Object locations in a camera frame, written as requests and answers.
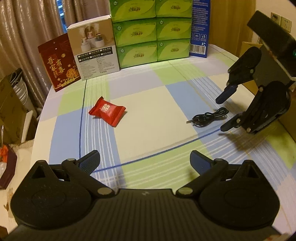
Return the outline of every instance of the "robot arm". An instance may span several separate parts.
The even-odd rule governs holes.
[[[256,134],[279,118],[290,107],[289,87],[296,81],[296,41],[263,13],[256,11],[248,26],[258,34],[263,46],[248,49],[228,70],[229,80],[216,98],[222,104],[235,93],[239,84],[254,80],[257,92],[248,109],[237,114],[221,131],[242,126]]]

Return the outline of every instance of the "tablecloth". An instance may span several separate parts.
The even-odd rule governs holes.
[[[208,58],[190,57],[123,69],[50,90],[35,137],[31,165],[59,164],[92,150],[101,155],[92,176],[111,188],[172,188],[198,177],[189,164],[192,150],[231,164],[256,162],[280,198],[274,222],[280,232],[296,230],[296,144],[279,122],[257,135],[220,126],[246,110],[254,98],[244,86],[218,105],[215,98],[237,57],[210,45]],[[118,126],[90,116],[98,98],[126,107]],[[221,106],[227,118],[204,128],[186,124],[196,114]]]

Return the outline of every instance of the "icon on blue box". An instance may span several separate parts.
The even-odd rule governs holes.
[[[199,40],[200,39],[200,34],[194,33],[193,39],[194,40]]]
[[[200,38],[201,41],[205,42],[207,40],[207,35],[206,34],[202,34],[200,37],[201,37]]]

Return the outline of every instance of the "beige curtain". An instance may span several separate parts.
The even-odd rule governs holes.
[[[239,56],[242,41],[252,40],[247,23],[255,6],[256,0],[211,0],[209,42]]]
[[[62,0],[62,3],[67,27],[110,13],[108,0]]]
[[[63,34],[56,0],[0,0],[0,79],[22,68],[27,87],[43,107],[51,83],[38,46]]]

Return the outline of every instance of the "barcode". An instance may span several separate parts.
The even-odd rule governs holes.
[[[205,46],[191,44],[190,45],[190,52],[205,54]]]

